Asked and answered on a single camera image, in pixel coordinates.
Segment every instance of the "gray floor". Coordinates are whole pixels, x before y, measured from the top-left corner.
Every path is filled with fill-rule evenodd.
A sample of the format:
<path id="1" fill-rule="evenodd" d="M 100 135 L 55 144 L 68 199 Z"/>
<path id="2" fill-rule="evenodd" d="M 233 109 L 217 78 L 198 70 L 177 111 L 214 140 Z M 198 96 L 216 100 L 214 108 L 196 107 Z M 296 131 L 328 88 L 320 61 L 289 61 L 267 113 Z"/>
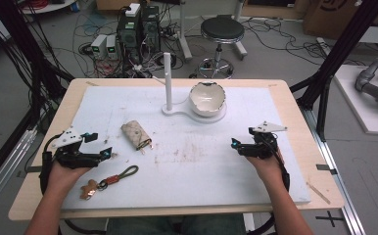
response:
<path id="1" fill-rule="evenodd" d="M 78 65 L 80 63 L 82 69 L 86 70 L 85 63 L 79 57 L 76 57 L 77 62 L 72 52 L 66 50 L 77 52 L 77 47 L 81 43 L 90 42 L 92 38 L 75 35 L 73 34 L 74 29 L 79 26 L 76 34 L 81 34 L 84 31 L 84 24 L 102 25 L 114 22 L 116 18 L 115 15 L 98 14 L 93 10 L 91 4 L 80 13 L 74 14 L 68 10 L 61 10 L 45 14 L 40 17 L 40 20 L 53 47 L 62 48 L 55 50 L 60 62 L 75 77 L 85 77 L 86 75 Z M 201 20 L 198 18 L 189 21 L 188 28 L 200 23 Z M 282 31 L 296 37 L 294 45 L 302 46 L 305 42 L 315 42 L 314 37 L 303 35 L 300 22 L 283 21 L 281 23 Z M 101 28 L 100 32 L 110 32 L 115 27 L 115 23 L 110 23 L 107 24 L 107 27 Z M 195 25 L 188 35 L 200 35 L 199 25 Z M 318 65 L 293 56 L 285 50 L 265 47 L 262 43 L 275 48 L 285 48 L 289 38 L 280 35 L 277 31 L 259 32 L 259 37 L 260 40 L 250 31 L 246 32 L 242 42 L 249 54 L 244 61 L 239 60 L 239 56 L 232 47 L 224 47 L 222 57 L 231 61 L 236 68 L 234 79 L 283 79 L 289 85 L 293 85 L 314 74 L 319 68 L 319 64 L 323 62 L 323 59 L 313 58 L 305 50 L 292 52 Z M 215 44 L 201 37 L 189 36 L 188 43 L 194 58 L 184 64 L 181 69 L 174 70 L 173 77 L 188 77 L 204 58 L 210 57 L 214 53 Z M 333 45 L 334 41 L 328 41 L 328 43 Z M 350 59 L 369 64 L 378 58 L 378 51 L 370 48 L 373 45 L 368 46 L 358 45 L 350 55 Z M 89 60 L 88 66 L 88 70 L 91 70 L 92 66 Z M 154 75 L 163 76 L 160 71 L 154 72 Z M 300 97 L 301 93 L 297 92 L 295 96 Z M 27 111 L 27 97 L 27 88 L 17 76 L 13 65 L 0 50 L 0 148 Z M 332 82 L 331 86 L 325 133 L 327 143 L 366 234 L 378 234 L 378 135 L 363 132 L 335 82 Z M 42 136 L 42 134 L 38 135 L 21 165 L 18 166 L 0 193 L 0 234 L 22 234 L 27 226 L 27 222 L 10 221 L 7 214 L 24 180 L 23 177 L 18 176 L 18 172 L 23 171 L 27 158 L 34 152 Z M 333 221 L 323 219 L 323 217 L 328 217 L 329 213 L 338 219 Z M 344 221 L 341 220 L 343 217 L 340 211 L 304 211 L 303 214 L 315 234 L 349 234 Z M 255 214 L 256 226 L 265 221 L 266 217 L 267 214 Z M 75 222 L 85 228 L 103 229 L 105 219 L 83 219 Z M 77 234 L 66 228 L 64 224 L 62 229 L 64 234 Z"/>

